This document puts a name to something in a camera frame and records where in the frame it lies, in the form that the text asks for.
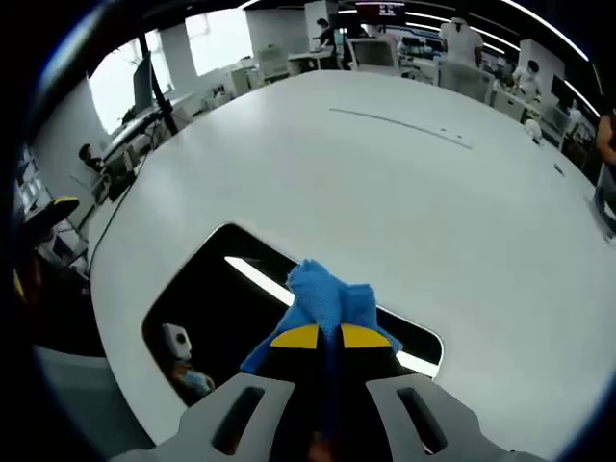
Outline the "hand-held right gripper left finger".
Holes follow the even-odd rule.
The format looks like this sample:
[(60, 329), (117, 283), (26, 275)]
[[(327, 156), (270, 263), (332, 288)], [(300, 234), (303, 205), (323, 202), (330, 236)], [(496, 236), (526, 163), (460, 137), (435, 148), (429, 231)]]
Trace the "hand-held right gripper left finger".
[(297, 385), (240, 372), (181, 417), (152, 449), (116, 461), (310, 461), (314, 431), (285, 421)]

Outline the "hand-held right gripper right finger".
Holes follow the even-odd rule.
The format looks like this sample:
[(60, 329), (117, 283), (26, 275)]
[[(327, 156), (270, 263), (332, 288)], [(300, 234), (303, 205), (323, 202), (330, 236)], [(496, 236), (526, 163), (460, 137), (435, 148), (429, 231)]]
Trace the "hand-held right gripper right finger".
[(341, 325), (340, 411), (349, 461), (505, 461), (477, 415), (405, 369), (381, 332)]

